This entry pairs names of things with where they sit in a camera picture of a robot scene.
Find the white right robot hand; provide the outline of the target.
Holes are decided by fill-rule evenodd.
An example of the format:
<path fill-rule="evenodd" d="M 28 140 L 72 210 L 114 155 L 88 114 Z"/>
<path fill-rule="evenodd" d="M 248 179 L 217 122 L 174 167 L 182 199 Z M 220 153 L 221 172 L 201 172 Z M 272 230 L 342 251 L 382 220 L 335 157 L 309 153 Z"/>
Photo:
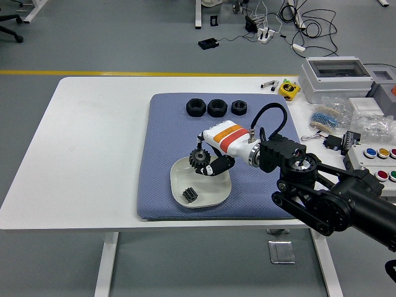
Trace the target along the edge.
<path fill-rule="evenodd" d="M 232 168 L 236 157 L 258 167 L 259 155 L 254 132 L 227 120 L 197 136 L 197 148 L 190 153 L 189 164 L 198 174 L 217 176 Z"/>

